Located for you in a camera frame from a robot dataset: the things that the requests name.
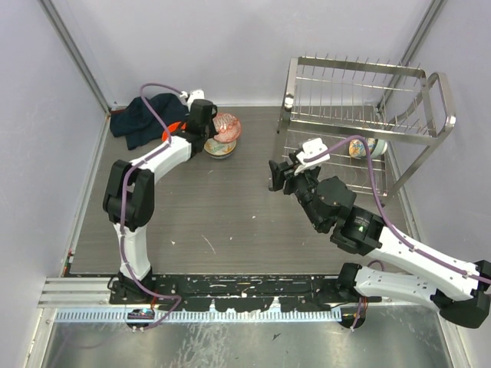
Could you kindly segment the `plain orange bowl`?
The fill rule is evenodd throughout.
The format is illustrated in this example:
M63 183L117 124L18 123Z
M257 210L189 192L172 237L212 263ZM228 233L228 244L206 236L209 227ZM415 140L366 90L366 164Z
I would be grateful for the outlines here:
M174 136L178 134L179 132L182 132L186 129L186 122L184 121L178 121L175 123L170 124L166 130L163 131L161 140L162 142L165 142L168 140L171 136Z

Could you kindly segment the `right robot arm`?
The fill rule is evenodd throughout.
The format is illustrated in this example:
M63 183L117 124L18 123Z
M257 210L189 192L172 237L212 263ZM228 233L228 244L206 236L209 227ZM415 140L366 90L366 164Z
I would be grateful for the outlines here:
M273 192L294 195L314 230L347 253L387 262L399 274L343 264L335 282L340 299L386 297L435 310L449 322L479 328L490 312L490 263L465 262L391 229L379 215L355 205L356 195L337 177L319 180L319 168L297 173L298 163L269 161Z

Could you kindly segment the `stainless steel dish rack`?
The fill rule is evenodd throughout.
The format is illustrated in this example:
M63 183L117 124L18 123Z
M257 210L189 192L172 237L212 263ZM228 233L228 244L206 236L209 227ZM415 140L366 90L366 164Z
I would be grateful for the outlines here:
M355 134L381 143L377 194L389 202L456 125L447 76L419 67L294 57L289 61L273 158L317 136L327 146Z

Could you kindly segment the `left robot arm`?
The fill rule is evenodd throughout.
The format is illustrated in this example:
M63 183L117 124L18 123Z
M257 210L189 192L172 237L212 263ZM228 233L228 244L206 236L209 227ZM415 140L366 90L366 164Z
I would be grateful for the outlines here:
M120 269L113 287L127 300L144 304L155 292L152 266L147 254L147 225L155 209L155 186L172 169L203 151L216 135L213 119L217 107L195 99L182 122L164 128L164 140L134 160L116 161L110 170L103 210L117 234Z

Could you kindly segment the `green grid back bowl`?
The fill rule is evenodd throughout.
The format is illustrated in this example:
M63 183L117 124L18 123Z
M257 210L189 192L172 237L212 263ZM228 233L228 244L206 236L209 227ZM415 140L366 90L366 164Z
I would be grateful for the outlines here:
M387 150L387 141L382 139L377 139L374 148L371 151L371 158L375 159L385 154Z

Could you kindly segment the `blue zigzag back bowl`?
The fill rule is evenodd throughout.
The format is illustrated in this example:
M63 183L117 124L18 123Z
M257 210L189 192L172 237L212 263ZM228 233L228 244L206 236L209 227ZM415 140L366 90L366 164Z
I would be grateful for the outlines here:
M239 119L230 113L217 113L213 122L216 129L213 139L219 143L231 143L237 140L242 132Z

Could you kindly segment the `orange floral back bowl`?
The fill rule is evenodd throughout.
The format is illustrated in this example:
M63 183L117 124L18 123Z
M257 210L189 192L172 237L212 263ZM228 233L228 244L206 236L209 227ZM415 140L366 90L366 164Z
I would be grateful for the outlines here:
M229 143L222 143L210 138L206 141L204 150L213 159L225 159L233 154L236 144L235 140Z

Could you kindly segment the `yellow orange back bowl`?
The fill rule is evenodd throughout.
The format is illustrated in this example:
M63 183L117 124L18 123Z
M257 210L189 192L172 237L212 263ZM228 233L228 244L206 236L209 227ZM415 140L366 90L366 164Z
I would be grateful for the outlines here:
M372 153L377 144L376 139L367 138L369 151ZM366 149L361 140L352 140L348 146L348 154L354 159L363 159L367 156Z

